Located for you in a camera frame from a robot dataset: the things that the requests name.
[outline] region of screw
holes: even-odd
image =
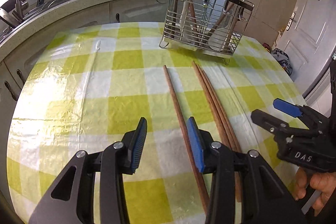
[[[214,149],[218,149],[222,146],[222,144],[220,142],[212,142],[211,143],[211,147]]]
[[[77,157],[77,158],[82,158],[82,157],[84,157],[84,156],[85,156],[85,151],[84,151],[84,150],[78,151],[78,152],[76,153],[76,157]]]
[[[249,151],[249,155],[252,157],[252,158],[256,158],[259,156],[259,152],[257,150],[251,150]]]
[[[124,147],[124,143],[122,142],[116,142],[113,144],[113,148],[114,149],[120,149],[120,148],[123,148]]]

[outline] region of checkered tablecloth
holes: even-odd
[[[167,65],[185,119],[194,116],[199,128],[219,140],[193,60],[209,76],[243,151],[259,150],[290,187],[295,168],[277,159],[273,136],[250,119],[251,111],[259,108],[302,126],[272,106],[275,98],[305,103],[281,66],[248,37],[225,65],[218,57],[160,49],[162,32],[163,23],[108,24],[59,33],[46,48],[21,92],[8,139],[10,194],[25,222],[76,151],[103,151],[145,117],[148,134],[140,167],[124,176],[130,222],[203,224],[163,71]],[[209,176],[205,179],[210,189]],[[99,188],[95,190],[97,208]],[[95,210],[95,223],[100,222],[98,215]]]

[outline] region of human hand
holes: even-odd
[[[307,174],[303,168],[299,168],[295,175],[296,183],[293,197],[295,200],[304,198],[306,195]],[[310,186],[315,190],[322,191],[321,195],[313,204],[315,215],[317,215],[329,200],[336,188],[336,173],[316,173],[310,179]]]

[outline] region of metal wire basket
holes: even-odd
[[[178,42],[180,47],[230,58],[253,7],[241,0],[169,0],[160,47]]]

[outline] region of blue rubber pad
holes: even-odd
[[[275,109],[280,110],[294,118],[302,116],[302,112],[297,106],[279,98],[273,101],[273,106]]]
[[[203,173],[204,171],[204,158],[203,158],[203,149],[200,143],[200,139],[197,135],[198,127],[192,117],[187,120],[187,130],[189,136],[189,142],[191,149],[193,151],[193,157],[195,165],[199,172]]]

